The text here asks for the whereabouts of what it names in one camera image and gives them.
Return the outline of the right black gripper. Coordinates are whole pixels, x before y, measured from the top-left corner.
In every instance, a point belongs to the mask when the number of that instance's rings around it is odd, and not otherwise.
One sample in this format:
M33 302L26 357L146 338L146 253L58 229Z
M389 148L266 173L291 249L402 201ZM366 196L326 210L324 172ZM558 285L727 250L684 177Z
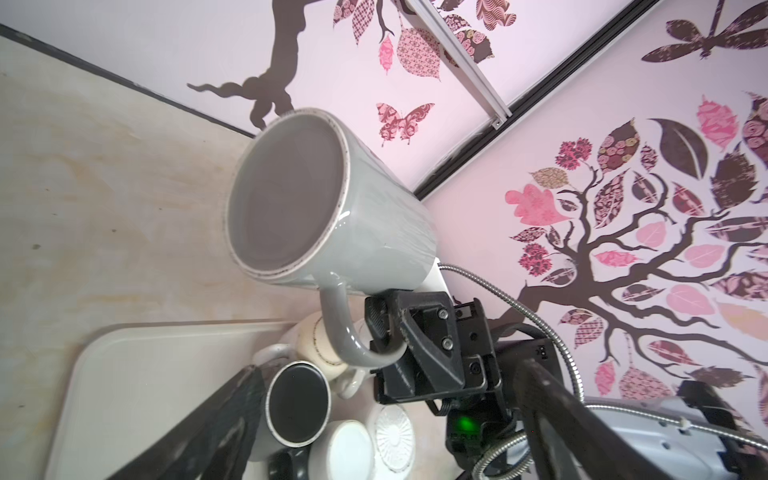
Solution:
M465 472L519 427L518 364L532 359L558 373L551 339L533 325L496 325L479 300L455 305L443 292L392 290L365 299L365 322L373 352L403 354L375 371L375 400L424 402L445 418L446 449Z

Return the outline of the grey mug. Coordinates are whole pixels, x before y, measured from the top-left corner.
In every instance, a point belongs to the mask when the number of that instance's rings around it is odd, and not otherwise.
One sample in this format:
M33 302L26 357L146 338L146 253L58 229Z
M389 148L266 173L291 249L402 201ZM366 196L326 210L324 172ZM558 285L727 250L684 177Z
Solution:
M350 294L424 284L437 239L424 205L338 118L299 109L270 123L240 159L225 210L233 260L267 284L319 292L329 341L355 367L398 361L405 344L371 351Z

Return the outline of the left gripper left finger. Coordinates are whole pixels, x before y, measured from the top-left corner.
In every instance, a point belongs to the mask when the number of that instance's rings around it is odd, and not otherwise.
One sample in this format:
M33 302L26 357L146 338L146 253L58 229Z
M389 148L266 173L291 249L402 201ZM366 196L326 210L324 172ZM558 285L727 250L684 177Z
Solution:
M113 479L240 479L266 394L261 370L240 370Z

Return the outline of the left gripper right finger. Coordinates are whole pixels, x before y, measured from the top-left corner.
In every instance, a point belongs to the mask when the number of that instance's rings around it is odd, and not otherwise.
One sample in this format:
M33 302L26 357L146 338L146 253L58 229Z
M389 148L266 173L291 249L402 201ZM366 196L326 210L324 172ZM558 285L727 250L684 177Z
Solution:
M540 479L667 479L534 360L513 390Z

